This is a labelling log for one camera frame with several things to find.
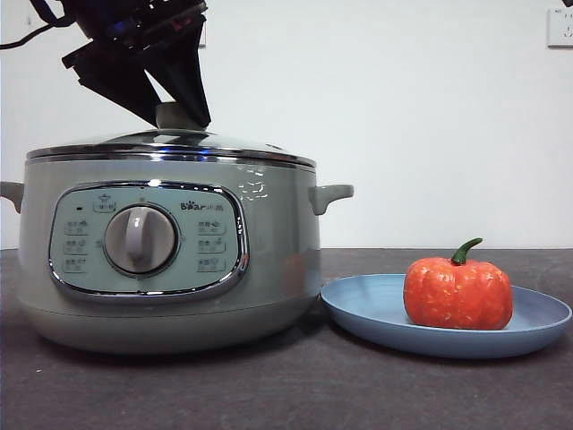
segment stainless steel lid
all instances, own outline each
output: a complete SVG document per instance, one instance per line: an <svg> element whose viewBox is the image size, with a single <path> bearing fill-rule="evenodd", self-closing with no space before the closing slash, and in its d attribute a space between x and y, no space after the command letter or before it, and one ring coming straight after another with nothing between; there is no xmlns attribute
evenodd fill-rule
<svg viewBox="0 0 573 430"><path fill-rule="evenodd" d="M278 146L183 129L149 130L103 141L32 150L27 154L27 160L31 162L131 158L193 161L227 158L316 167L311 159L297 157Z"/></svg>

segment wall outlet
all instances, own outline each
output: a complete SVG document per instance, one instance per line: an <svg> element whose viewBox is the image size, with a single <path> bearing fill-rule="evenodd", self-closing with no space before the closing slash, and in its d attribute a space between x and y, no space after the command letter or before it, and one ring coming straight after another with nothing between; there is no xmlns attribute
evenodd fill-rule
<svg viewBox="0 0 573 430"><path fill-rule="evenodd" d="M547 11L547 46L573 47L573 9Z"/></svg>

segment table surface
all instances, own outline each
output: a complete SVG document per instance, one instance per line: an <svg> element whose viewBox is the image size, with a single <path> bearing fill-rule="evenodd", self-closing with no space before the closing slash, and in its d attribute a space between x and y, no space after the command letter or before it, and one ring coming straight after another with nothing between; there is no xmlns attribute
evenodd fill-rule
<svg viewBox="0 0 573 430"><path fill-rule="evenodd" d="M323 279L404 272L447 250L327 249ZM474 250L514 285L573 305L573 250ZM36 335L15 299L15 251L2 260L2 428L570 429L573 324L523 357L455 360L380 347L338 328L323 303L293 327L238 347L115 357Z"/></svg>

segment green stem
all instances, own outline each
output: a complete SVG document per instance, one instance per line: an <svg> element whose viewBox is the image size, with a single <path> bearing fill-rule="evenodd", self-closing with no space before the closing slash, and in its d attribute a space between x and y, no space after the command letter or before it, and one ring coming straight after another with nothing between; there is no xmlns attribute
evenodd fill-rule
<svg viewBox="0 0 573 430"><path fill-rule="evenodd" d="M461 266L462 264L466 264L467 260L467 252L473 248L474 246L481 244L483 239L477 237L472 239L468 242L465 242L463 245L459 247L453 257L451 257L451 262L456 264L457 266Z"/></svg>

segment chrome trim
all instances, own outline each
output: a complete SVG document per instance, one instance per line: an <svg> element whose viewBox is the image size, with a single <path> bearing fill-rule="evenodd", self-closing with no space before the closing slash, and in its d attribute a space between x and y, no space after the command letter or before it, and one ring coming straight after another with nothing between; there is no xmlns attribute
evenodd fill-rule
<svg viewBox="0 0 573 430"><path fill-rule="evenodd" d="M209 146L177 145L168 143L99 143L94 145L58 146L32 150L28 152L26 159L43 159L53 156L71 157L69 159L86 159L88 156L97 156L98 159L107 159L107 156L118 156L120 154L124 156L150 155L160 157L230 157L234 159L257 159L271 162L286 162L295 165L306 166L308 168L316 168L316 163L313 160L297 157L296 155L287 153L265 150L234 149L225 147L216 148Z"/></svg>
<svg viewBox="0 0 573 430"><path fill-rule="evenodd" d="M185 155L185 154L152 154L152 153L100 153L100 154L68 154L68 155L51 155L44 157L37 157L26 160L26 166L30 164L48 163L55 161L92 161L92 160L143 160L143 161L194 161L194 162L207 162L219 164L249 164L270 166L274 168L295 168L306 172L316 173L314 167L304 164L296 164L287 161L279 161L274 159L247 159L237 157L219 157L219 156L204 156L204 155Z"/></svg>
<svg viewBox="0 0 573 430"><path fill-rule="evenodd" d="M111 293L109 291L95 291L77 287L62 280L61 276L56 271L56 267L54 266L54 262L52 260L52 255L51 255L52 238L54 235L57 208L60 201L62 201L62 199L67 194L76 191L86 191L99 188L123 187L123 186L125 187L145 186L145 187L168 188L168 189L184 189L189 191L201 191L204 193L216 193L225 197L231 204L231 207L233 208L233 212L235 214L235 229L239 247L239 252L235 260L235 265L233 269L223 278L209 285L197 288L176 290L176 291L158 291L149 293L143 293L143 292ZM52 228L50 230L50 240L48 244L47 255L48 255L47 266L52 276L52 281L54 281L56 286L59 287L61 291L63 291L66 295L72 298L80 300L88 300L90 302L95 301L99 303L107 303L107 304L133 304L138 302L141 302L146 305L166 304L166 303L173 303L175 301L181 301L184 299L197 300L197 299L218 296L228 291L232 287L234 287L241 280L241 278L246 273L250 261L249 242L248 242L246 224L244 222L243 206L241 205L239 199L230 190L226 189L223 186L191 184L191 183L173 182L173 181L161 181L157 185L150 185L150 181L109 181L109 182L82 184L75 186L74 188L70 188L69 190L66 190L58 198L56 206L54 208L54 215L52 218Z"/></svg>

